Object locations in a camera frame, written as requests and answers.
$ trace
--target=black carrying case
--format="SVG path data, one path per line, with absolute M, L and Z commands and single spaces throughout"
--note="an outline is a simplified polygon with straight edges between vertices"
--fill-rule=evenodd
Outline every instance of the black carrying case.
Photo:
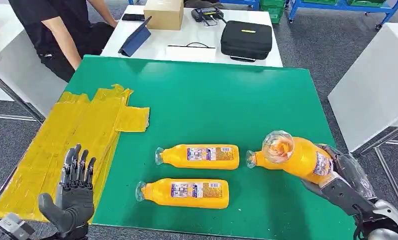
M 264 60 L 273 46 L 271 26 L 228 21 L 221 35 L 221 52 L 234 60 Z

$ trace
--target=black robotic glove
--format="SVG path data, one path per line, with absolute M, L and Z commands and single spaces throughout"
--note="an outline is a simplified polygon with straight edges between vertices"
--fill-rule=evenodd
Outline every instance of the black robotic glove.
M 96 158 L 91 158 L 86 170 L 89 151 L 84 150 L 78 161 L 80 149 L 81 145 L 77 144 L 66 154 L 55 203 L 48 193 L 38 196 L 40 212 L 57 228 L 54 238 L 48 239 L 87 239 L 88 221 L 95 212 L 92 179 Z

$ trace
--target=green bin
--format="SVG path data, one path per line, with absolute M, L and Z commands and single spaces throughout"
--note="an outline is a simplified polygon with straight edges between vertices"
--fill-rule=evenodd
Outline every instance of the green bin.
M 350 6 L 364 6 L 364 7 L 381 7 L 385 3 L 384 0 L 347 0 L 347 4 Z
M 261 6 L 261 11 L 268 12 L 271 23 L 278 24 L 280 18 L 282 17 L 284 6 L 282 7 L 272 7 L 272 6 Z
M 260 0 L 262 7 L 284 7 L 286 0 Z
M 336 5 L 338 0 L 302 0 L 304 3 Z

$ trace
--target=floor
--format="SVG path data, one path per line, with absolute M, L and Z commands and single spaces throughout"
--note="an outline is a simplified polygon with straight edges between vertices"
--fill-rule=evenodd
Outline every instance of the floor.
M 106 3 L 115 18 L 122 15 L 127 5 L 125 0 L 107 0 Z M 245 9 L 245 6 L 229 7 Z M 94 10 L 90 8 L 89 11 L 92 22 L 101 21 Z M 337 148 L 347 152 L 327 95 L 375 36 L 374 27 L 383 19 L 383 14 L 372 13 L 365 16 L 362 12 L 299 9 L 294 24 L 289 24 L 288 12 L 287 10 L 284 13 L 280 24 L 274 26 L 283 65 L 309 69 Z M 398 13 L 391 22 L 398 22 Z M 0 113 L 24 114 L 11 102 L 0 102 Z M 0 187 L 29 146 L 38 128 L 39 125 L 35 122 L 0 119 Z M 398 146 L 385 145 L 381 150 L 398 182 Z M 370 152 L 366 156 L 359 157 L 358 161 L 366 171 L 376 194 L 398 208 L 398 201 L 375 153 Z M 34 239 L 47 237 L 55 231 L 49 223 L 30 224 L 36 230 Z M 88 236 L 92 240 L 234 239 L 104 226 L 91 226 Z

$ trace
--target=white table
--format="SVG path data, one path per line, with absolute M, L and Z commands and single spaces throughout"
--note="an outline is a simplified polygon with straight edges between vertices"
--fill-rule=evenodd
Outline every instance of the white table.
M 141 5 L 129 5 L 124 13 L 143 14 L 143 9 L 144 6 Z M 252 63 L 232 60 L 229 56 L 222 54 L 220 50 L 220 39 L 225 23 L 220 20 L 217 26 L 205 27 L 202 22 L 196 22 L 192 18 L 191 11 L 192 8 L 184 8 L 183 22 L 180 31 L 151 29 L 151 36 L 131 57 L 137 59 L 178 60 L 172 59 L 172 56 L 166 54 L 168 45 L 187 45 L 192 42 L 200 42 L 209 47 L 216 47 L 215 57 L 207 61 L 198 59 L 186 61 L 283 67 L 274 33 L 272 34 L 272 49 L 265 60 L 257 60 Z M 272 26 L 268 12 L 240 10 L 222 10 L 222 12 L 224 13 L 224 19 L 226 21 L 235 20 Z M 101 56 L 126 58 L 126 56 L 118 53 L 118 51 L 128 36 L 130 36 L 140 24 L 140 22 L 120 20 L 103 49 Z
M 350 152 L 398 127 L 398 23 L 385 23 L 328 95 Z
M 67 83 L 45 67 L 8 4 L 0 4 L 0 79 L 47 116 Z M 0 89 L 0 100 L 12 101 Z

